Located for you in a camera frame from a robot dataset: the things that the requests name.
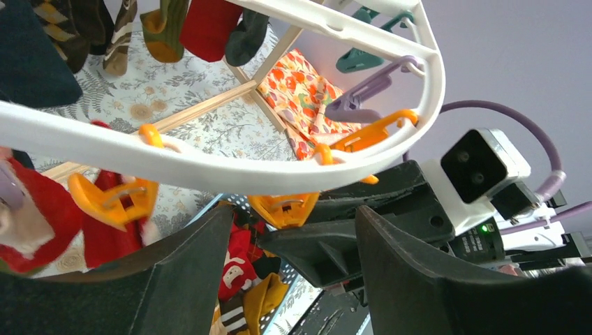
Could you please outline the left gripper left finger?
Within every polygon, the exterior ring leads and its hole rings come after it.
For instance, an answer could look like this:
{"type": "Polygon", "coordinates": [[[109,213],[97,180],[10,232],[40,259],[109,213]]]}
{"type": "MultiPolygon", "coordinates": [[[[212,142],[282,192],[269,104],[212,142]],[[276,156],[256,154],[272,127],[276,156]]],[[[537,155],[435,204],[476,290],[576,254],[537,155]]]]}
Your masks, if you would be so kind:
{"type": "Polygon", "coordinates": [[[1,275],[2,334],[208,334],[233,211],[86,273],[1,275]]]}

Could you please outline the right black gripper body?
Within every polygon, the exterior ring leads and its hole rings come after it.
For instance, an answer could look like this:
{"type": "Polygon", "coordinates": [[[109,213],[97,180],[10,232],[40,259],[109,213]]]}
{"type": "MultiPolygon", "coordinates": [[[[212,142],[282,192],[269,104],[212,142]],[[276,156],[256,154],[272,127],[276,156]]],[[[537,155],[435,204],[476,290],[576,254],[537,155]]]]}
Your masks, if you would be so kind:
{"type": "Polygon", "coordinates": [[[360,206],[434,246],[455,236],[426,174],[417,162],[407,161],[379,172],[377,184],[357,182],[322,193],[303,226],[268,232],[257,245],[282,258],[316,288],[358,281],[362,268],[355,214],[360,206]]]}

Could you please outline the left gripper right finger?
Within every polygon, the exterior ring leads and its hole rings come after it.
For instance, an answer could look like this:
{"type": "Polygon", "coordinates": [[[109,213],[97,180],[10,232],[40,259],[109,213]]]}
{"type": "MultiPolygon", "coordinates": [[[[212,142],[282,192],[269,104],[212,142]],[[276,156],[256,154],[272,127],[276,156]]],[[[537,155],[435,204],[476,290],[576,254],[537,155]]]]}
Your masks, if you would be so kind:
{"type": "Polygon", "coordinates": [[[590,334],[591,268],[525,278],[448,255],[369,207],[355,215],[375,334],[590,334]]]}

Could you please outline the red santa sock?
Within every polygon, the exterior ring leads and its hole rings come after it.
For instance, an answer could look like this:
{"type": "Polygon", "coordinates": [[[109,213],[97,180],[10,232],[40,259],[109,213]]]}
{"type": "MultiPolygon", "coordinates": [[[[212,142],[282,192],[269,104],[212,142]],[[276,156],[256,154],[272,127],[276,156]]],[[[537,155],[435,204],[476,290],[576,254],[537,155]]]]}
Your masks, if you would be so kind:
{"type": "Polygon", "coordinates": [[[19,274],[60,256],[81,230],[83,214],[56,181],[1,148],[1,261],[19,274]]]}

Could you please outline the white round clip hanger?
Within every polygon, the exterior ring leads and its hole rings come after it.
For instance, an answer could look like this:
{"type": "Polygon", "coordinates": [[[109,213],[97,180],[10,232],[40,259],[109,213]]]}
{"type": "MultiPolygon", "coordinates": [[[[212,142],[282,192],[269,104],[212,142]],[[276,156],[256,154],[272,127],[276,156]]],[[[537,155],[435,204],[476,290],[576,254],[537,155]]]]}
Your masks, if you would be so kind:
{"type": "Polygon", "coordinates": [[[236,135],[227,144],[208,149],[204,143],[197,143],[204,132],[206,114],[220,110],[229,115],[234,102],[247,93],[247,84],[170,115],[162,132],[166,149],[153,148],[138,135],[8,102],[1,103],[1,145],[36,158],[60,161],[60,165],[45,171],[59,183],[74,172],[99,168],[210,193],[288,195],[349,185],[393,165],[431,128],[445,96],[443,58],[422,2],[365,1],[364,5],[383,15],[411,11],[415,18],[413,38],[388,33],[314,1],[245,2],[248,9],[384,59],[400,61],[410,56],[420,62],[417,75],[424,84],[415,108],[419,125],[405,125],[382,142],[356,153],[335,151],[334,166],[323,166],[318,158],[297,160],[288,152],[287,140],[269,126],[262,137],[256,137],[253,117],[246,119],[245,134],[236,135]]]}

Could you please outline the red bunny sock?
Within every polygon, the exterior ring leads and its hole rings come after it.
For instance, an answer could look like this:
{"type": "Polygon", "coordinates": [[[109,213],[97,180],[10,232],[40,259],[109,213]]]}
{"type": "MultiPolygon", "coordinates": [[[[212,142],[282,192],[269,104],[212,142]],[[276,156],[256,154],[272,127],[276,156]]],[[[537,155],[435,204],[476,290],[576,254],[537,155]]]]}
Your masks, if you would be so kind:
{"type": "Polygon", "coordinates": [[[160,184],[100,170],[94,181],[71,175],[68,187],[83,212],[86,266],[97,268],[130,255],[161,238],[151,220],[160,184]]]}

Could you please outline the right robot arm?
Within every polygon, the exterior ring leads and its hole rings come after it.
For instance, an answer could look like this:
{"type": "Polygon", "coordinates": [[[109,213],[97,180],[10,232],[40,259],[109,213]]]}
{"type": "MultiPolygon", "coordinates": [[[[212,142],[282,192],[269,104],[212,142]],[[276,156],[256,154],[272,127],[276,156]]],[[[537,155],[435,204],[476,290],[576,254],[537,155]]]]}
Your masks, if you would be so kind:
{"type": "Polygon", "coordinates": [[[515,260],[525,269],[540,269],[588,250],[579,234],[566,233],[557,222],[501,235],[503,220],[494,216],[456,235],[424,170],[414,161],[380,172],[377,184],[356,183],[323,193],[302,227],[268,232],[257,245],[279,256],[314,287],[361,290],[355,212],[362,205],[404,232],[479,265],[515,260]]]}

